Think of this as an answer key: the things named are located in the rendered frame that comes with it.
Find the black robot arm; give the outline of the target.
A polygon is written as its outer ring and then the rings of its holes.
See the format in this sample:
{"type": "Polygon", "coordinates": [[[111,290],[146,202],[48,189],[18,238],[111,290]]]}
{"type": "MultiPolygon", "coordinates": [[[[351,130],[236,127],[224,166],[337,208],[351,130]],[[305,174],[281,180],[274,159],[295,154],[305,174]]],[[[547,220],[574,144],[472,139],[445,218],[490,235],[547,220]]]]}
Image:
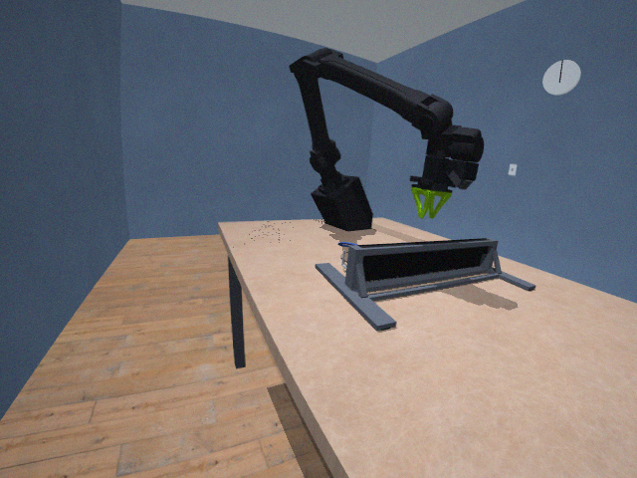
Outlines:
{"type": "Polygon", "coordinates": [[[386,106],[420,129],[422,139],[428,139],[426,154],[443,156],[427,158],[424,178],[453,182],[459,189],[467,189],[476,180],[479,163],[474,162],[480,161],[484,151],[481,131],[451,125],[453,108],[446,100],[360,67],[329,48],[303,56],[289,67],[301,90],[313,141],[310,164],[321,176],[318,189],[322,193],[333,192],[349,179],[336,173],[334,167],[340,152],[334,140],[329,142],[318,78],[337,82],[386,106]]]}

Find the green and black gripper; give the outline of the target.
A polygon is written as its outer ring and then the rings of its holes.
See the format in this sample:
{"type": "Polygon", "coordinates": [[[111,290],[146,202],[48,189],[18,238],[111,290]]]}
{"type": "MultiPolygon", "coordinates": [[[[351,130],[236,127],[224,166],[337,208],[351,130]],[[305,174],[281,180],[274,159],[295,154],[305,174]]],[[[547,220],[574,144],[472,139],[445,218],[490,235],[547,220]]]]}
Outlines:
{"type": "Polygon", "coordinates": [[[450,187],[456,188],[456,186],[454,185],[453,182],[440,181],[440,180],[433,180],[433,179],[424,178],[425,177],[426,164],[427,164],[427,158],[428,157],[443,158],[443,156],[429,155],[429,154],[426,155],[422,177],[420,177],[420,176],[411,176],[410,175],[410,181],[418,182],[418,184],[412,184],[411,191],[413,193],[413,196],[414,196],[414,199],[415,199],[415,202],[416,202],[418,216],[419,216],[419,218],[422,218],[422,219],[424,218],[424,216],[425,216],[425,214],[426,214],[428,209],[429,209],[429,218],[433,219],[436,216],[436,214],[438,213],[438,211],[441,209],[441,207],[452,196],[452,190],[448,189],[448,185],[450,187]],[[422,186],[427,186],[427,187],[422,187],[422,186]],[[442,191],[442,192],[438,192],[438,191],[442,191]],[[421,209],[420,194],[425,196],[423,209],[421,209]],[[435,195],[440,196],[441,199],[440,199],[439,203],[437,204],[436,208],[433,209],[435,195]]]}

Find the grey patch panel rack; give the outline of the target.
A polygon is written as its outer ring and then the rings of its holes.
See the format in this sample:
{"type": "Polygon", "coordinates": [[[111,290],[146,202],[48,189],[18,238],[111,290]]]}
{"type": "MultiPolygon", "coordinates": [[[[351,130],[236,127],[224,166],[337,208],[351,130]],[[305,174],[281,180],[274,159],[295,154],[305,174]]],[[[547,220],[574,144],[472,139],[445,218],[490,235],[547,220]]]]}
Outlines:
{"type": "Polygon", "coordinates": [[[491,238],[480,238],[350,245],[348,246],[346,266],[343,265],[345,251],[343,250],[342,252],[341,266],[346,269],[345,277],[330,263],[316,264],[316,268],[377,331],[384,331],[389,330],[391,327],[396,327],[396,321],[373,301],[434,291],[494,278],[501,278],[528,291],[535,289],[536,285],[501,270],[497,251],[498,242],[498,240],[491,238]],[[495,268],[492,267],[493,262],[495,268]],[[489,274],[367,295],[367,292],[370,291],[482,273],[489,274]]]}

